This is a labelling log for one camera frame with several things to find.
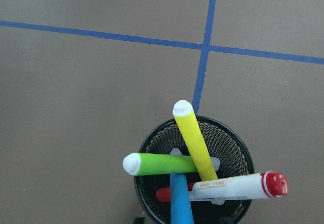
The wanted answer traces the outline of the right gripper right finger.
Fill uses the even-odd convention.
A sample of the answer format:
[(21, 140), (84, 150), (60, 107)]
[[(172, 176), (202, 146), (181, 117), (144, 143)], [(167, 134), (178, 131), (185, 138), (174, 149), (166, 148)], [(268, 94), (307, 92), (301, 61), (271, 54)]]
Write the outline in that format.
[(219, 224), (234, 224), (234, 221), (231, 217), (222, 217), (219, 220)]

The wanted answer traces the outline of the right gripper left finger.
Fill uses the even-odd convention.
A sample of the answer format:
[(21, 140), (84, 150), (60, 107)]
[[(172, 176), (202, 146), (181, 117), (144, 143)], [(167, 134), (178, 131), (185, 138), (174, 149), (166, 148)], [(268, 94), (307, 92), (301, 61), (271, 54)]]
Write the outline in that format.
[(143, 217), (134, 218), (133, 224), (144, 224), (144, 218)]

